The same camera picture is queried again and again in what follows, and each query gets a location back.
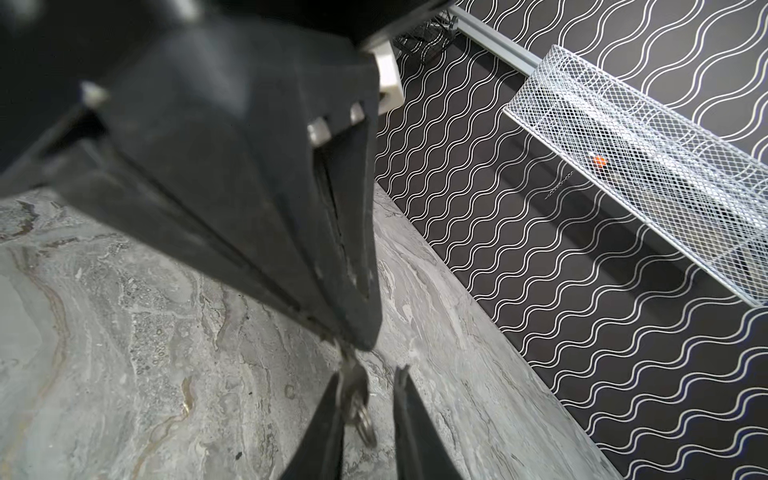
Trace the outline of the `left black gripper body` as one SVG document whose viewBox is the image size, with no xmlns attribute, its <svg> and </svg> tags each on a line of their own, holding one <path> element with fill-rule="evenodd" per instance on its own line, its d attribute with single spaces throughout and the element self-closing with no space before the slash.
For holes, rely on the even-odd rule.
<svg viewBox="0 0 768 480">
<path fill-rule="evenodd" d="M 369 50 L 439 1 L 5 1 L 1 191 L 107 141 L 294 299 L 334 312 L 313 151 L 378 124 Z"/>
</svg>

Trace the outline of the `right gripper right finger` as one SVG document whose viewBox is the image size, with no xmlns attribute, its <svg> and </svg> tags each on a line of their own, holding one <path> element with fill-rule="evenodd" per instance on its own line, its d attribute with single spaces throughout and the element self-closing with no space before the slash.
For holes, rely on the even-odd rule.
<svg viewBox="0 0 768 480">
<path fill-rule="evenodd" d="M 393 389 L 397 475 L 409 479 L 461 479 L 409 374 L 397 367 Z"/>
</svg>

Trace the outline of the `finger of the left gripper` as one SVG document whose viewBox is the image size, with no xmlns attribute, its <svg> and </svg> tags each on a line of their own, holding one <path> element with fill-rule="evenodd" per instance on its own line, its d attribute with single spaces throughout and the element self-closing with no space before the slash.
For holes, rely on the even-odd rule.
<svg viewBox="0 0 768 480">
<path fill-rule="evenodd" d="M 42 156 L 47 184 L 86 215 L 276 309 L 325 341 L 335 335 L 246 256 L 107 141 Z"/>
<path fill-rule="evenodd" d="M 340 333 L 354 348 L 377 343 L 382 307 L 373 235 L 375 130 L 369 120 L 335 134 L 313 151 L 313 174 L 330 228 L 330 289 Z"/>
</svg>

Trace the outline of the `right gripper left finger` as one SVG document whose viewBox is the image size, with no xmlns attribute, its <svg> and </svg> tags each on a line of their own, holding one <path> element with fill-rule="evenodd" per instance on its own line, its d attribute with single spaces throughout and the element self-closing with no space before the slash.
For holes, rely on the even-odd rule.
<svg viewBox="0 0 768 480">
<path fill-rule="evenodd" d="M 342 478 L 345 423 L 337 405 L 340 375 L 330 378 L 299 446 L 280 476 L 290 479 Z"/>
</svg>

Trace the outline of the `red item in white basket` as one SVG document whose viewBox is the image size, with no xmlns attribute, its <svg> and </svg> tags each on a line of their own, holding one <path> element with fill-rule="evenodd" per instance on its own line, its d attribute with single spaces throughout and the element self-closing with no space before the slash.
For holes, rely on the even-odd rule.
<svg viewBox="0 0 768 480">
<path fill-rule="evenodd" d="M 609 159 L 603 155 L 596 154 L 594 152 L 589 152 L 588 157 L 591 162 L 592 168 L 595 169 L 596 171 L 603 170 L 608 166 Z"/>
</svg>

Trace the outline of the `white mesh wall basket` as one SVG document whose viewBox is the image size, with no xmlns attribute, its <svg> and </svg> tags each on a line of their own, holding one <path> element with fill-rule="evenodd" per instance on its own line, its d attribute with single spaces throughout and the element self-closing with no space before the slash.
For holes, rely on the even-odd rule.
<svg viewBox="0 0 768 480">
<path fill-rule="evenodd" d="M 506 111 L 714 279 L 766 304 L 763 163 L 559 46 Z M 589 152 L 608 166 L 593 169 Z"/>
</svg>

